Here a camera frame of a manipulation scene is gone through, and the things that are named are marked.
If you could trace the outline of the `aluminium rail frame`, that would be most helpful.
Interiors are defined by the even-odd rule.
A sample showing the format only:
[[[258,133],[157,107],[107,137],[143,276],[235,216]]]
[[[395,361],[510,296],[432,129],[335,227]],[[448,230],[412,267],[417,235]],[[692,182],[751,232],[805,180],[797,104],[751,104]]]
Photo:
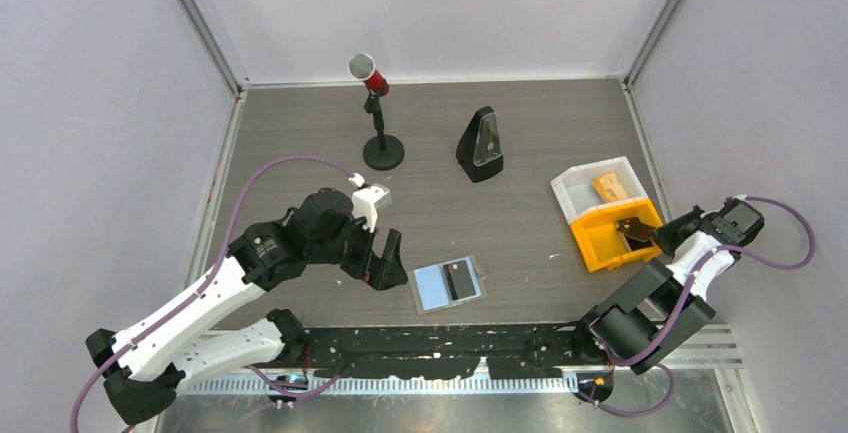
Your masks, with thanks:
[[[159,373],[165,385],[179,394],[200,393],[205,390],[224,390],[234,393],[259,392],[264,386],[253,377],[248,366],[253,365],[296,392],[324,389],[329,394],[440,394],[552,391],[574,393],[569,385],[576,379],[576,370],[554,379],[529,380],[524,384],[492,380],[485,367],[479,367],[468,380],[367,380],[320,378],[312,372],[291,368],[274,368],[268,361],[279,356],[295,334],[308,330],[297,326],[278,326],[260,320],[242,330],[219,332],[191,340],[171,353]]]

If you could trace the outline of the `white plastic bin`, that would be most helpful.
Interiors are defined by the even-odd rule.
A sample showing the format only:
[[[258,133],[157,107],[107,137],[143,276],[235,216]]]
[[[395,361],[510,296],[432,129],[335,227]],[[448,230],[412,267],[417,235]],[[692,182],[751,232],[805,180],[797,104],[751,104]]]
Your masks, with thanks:
[[[600,176],[612,173],[624,189],[623,196],[616,201],[605,200],[593,185]],[[594,211],[648,198],[625,156],[570,167],[552,179],[550,187],[568,225]]]

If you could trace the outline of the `black metronome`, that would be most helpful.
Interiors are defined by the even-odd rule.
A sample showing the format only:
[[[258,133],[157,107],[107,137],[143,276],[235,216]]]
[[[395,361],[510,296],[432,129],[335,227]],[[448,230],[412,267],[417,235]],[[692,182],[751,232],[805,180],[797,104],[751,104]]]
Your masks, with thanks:
[[[455,157],[472,183],[486,181],[503,171],[497,115],[491,106],[474,113],[459,139]]]

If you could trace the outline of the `red microphone on stand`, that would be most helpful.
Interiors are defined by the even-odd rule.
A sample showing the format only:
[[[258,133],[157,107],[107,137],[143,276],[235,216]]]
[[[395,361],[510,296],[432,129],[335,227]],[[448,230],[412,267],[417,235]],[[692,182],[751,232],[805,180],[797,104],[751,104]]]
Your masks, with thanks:
[[[363,160],[371,169],[392,170],[402,163],[405,149],[397,137],[385,133],[381,98],[389,93],[390,85],[378,71],[373,57],[367,53],[353,55],[348,63],[348,72],[368,91],[363,110],[372,117],[376,132],[363,147]]]

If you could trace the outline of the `grey card holder wallet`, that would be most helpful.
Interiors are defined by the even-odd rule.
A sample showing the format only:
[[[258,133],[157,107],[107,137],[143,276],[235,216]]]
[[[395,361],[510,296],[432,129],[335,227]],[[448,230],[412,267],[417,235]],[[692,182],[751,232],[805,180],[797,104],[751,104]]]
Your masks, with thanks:
[[[485,269],[474,255],[417,268],[409,275],[419,315],[486,298],[484,280]]]

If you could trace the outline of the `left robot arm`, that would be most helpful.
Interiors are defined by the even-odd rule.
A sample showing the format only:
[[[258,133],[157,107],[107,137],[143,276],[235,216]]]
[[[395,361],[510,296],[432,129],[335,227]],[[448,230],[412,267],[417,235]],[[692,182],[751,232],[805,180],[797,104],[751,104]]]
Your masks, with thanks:
[[[389,231],[383,254],[373,251],[378,211],[390,201],[388,188],[378,184],[352,195],[322,188],[283,218],[249,226],[226,247],[219,267],[144,320],[119,332],[92,333],[86,347],[121,419],[145,422],[190,387],[235,368],[302,362],[310,339],[289,310],[273,310],[214,339],[202,336],[309,265],[336,265],[376,291],[406,284],[400,232]]]

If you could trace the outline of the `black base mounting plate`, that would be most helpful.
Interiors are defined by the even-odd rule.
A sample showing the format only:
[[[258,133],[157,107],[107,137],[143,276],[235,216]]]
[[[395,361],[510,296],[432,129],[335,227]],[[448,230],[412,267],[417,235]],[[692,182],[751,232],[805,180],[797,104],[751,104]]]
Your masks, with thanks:
[[[485,367],[490,379],[519,384],[554,379],[573,367],[570,389],[596,401],[611,396],[616,370],[594,341],[569,323],[316,327],[296,333],[267,364],[325,379],[443,382],[468,380]]]

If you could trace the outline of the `yellow plastic bin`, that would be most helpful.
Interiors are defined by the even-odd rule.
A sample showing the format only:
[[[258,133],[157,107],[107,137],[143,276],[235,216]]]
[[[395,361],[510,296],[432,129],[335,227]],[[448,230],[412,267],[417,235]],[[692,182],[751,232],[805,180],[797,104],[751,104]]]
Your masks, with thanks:
[[[601,205],[590,209],[570,224],[570,230],[589,273],[602,269],[614,270],[634,261],[647,262],[662,253],[651,239],[646,242],[629,241],[617,230],[621,221],[632,218],[649,227],[658,228],[663,225],[650,199]]]

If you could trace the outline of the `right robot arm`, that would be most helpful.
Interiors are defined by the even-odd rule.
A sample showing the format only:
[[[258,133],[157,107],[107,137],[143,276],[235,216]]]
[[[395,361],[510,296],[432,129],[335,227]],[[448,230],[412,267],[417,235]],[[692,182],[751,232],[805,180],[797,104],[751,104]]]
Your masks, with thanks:
[[[672,262],[652,259],[577,323],[569,346],[584,363],[610,361],[642,374],[711,322],[710,283],[733,266],[765,226],[762,213],[730,197],[697,206],[653,234]]]

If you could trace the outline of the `orange card in white bin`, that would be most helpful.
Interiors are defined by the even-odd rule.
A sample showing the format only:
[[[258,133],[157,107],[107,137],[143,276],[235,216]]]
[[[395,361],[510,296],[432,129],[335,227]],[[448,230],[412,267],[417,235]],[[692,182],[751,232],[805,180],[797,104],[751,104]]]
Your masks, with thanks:
[[[616,172],[604,173],[592,181],[592,186],[605,203],[627,200],[628,191]]]

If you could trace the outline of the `black credit card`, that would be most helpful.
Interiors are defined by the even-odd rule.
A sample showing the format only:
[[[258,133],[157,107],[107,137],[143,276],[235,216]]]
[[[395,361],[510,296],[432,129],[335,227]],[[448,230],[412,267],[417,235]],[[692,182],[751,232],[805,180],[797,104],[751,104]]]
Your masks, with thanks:
[[[656,238],[655,226],[643,223],[639,217],[625,218],[616,223],[616,231],[628,242],[651,243]]]

